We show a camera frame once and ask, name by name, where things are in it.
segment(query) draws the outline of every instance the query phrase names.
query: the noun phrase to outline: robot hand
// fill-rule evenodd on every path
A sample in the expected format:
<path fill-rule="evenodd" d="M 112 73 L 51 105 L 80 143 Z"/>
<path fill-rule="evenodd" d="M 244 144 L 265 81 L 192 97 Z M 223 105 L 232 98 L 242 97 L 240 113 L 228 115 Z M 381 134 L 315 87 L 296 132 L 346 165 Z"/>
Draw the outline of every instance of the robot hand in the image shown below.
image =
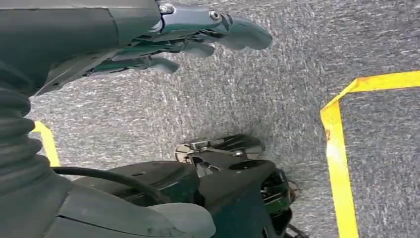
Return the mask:
<path fill-rule="evenodd" d="M 156 69 L 174 73 L 178 64 L 157 55 L 186 52 L 201 58 L 213 54 L 208 43 L 220 43 L 230 49 L 267 48 L 271 35 L 262 27 L 241 17 L 206 7 L 159 2 L 161 20 L 113 57 L 83 76 L 121 72 L 128 69 Z"/>

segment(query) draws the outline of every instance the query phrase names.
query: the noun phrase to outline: black cable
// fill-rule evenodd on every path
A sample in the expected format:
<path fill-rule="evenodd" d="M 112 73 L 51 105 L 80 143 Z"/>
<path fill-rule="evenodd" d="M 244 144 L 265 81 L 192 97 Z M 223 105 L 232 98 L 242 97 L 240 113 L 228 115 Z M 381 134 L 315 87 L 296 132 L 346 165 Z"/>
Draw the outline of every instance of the black cable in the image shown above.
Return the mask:
<path fill-rule="evenodd" d="M 79 167 L 51 167 L 54 172 L 59 175 L 77 175 L 77 176 L 87 176 L 98 179 L 105 179 L 113 182 L 117 182 L 128 187 L 134 188 L 141 193 L 144 193 L 146 196 L 149 196 L 157 204 L 170 203 L 169 197 L 162 194 L 159 190 L 153 188 L 152 186 L 142 183 L 134 178 L 116 174 L 110 171 L 96 170 L 89 168 L 79 168 Z"/>

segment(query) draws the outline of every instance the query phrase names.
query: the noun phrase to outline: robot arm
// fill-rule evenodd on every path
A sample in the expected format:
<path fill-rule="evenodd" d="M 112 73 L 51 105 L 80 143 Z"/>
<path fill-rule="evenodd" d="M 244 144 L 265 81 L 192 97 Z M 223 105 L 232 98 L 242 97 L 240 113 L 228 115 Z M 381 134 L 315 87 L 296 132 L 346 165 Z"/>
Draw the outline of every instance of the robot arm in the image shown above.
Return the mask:
<path fill-rule="evenodd" d="M 47 86 L 38 94 L 61 88 L 65 83 L 83 76 L 122 72 L 128 69 L 152 69 L 174 73 L 178 64 L 159 57 L 160 53 L 186 52 L 199 58 L 209 57 L 220 43 L 233 50 L 249 47 L 267 48 L 271 35 L 262 27 L 241 17 L 231 16 L 207 7 L 157 2 L 160 20 L 148 31 L 134 37 L 130 43 L 110 55 L 97 66 L 83 68 L 73 75 L 62 74 L 81 59 L 71 59 L 53 69 Z"/>
<path fill-rule="evenodd" d="M 174 72 L 156 55 L 205 57 L 213 53 L 207 43 L 261 50 L 270 35 L 242 18 L 154 0 L 2 0 L 0 32 L 0 237 L 194 236 L 193 226 L 176 225 L 172 207 L 138 207 L 58 176 L 28 137 L 28 98 L 100 72 Z M 201 226 L 212 233 L 203 212 Z"/>

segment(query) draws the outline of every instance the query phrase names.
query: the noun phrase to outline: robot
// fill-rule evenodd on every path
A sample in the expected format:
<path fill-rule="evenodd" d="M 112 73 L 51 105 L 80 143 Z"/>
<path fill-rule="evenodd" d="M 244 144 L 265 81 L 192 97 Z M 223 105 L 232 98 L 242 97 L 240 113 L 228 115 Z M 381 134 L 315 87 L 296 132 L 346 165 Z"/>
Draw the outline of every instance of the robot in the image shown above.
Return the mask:
<path fill-rule="evenodd" d="M 160 53 L 266 49 L 260 26 L 155 0 L 0 2 L 0 237 L 289 238 L 297 190 L 251 136 L 183 144 L 175 161 L 109 171 L 50 167 L 28 137 L 29 97 L 89 75 L 175 72 Z M 70 181 L 61 175 L 84 176 Z"/>

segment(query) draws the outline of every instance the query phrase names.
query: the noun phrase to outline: yellow floor marking tape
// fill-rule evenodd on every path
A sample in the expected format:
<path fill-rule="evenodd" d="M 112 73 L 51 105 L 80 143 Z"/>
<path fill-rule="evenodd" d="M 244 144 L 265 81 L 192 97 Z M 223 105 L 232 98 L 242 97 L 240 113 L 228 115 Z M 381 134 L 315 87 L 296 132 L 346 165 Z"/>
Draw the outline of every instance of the yellow floor marking tape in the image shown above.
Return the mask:
<path fill-rule="evenodd" d="M 339 100 L 347 93 L 420 87 L 420 71 L 356 78 L 320 112 L 327 138 L 326 156 L 341 238 L 358 238 Z"/>
<path fill-rule="evenodd" d="M 42 144 L 47 158 L 50 161 L 52 167 L 60 166 L 60 160 L 58 159 L 57 149 L 55 148 L 55 142 L 53 133 L 46 127 L 42 122 L 35 122 L 35 129 L 32 132 L 38 132 L 41 134 Z"/>

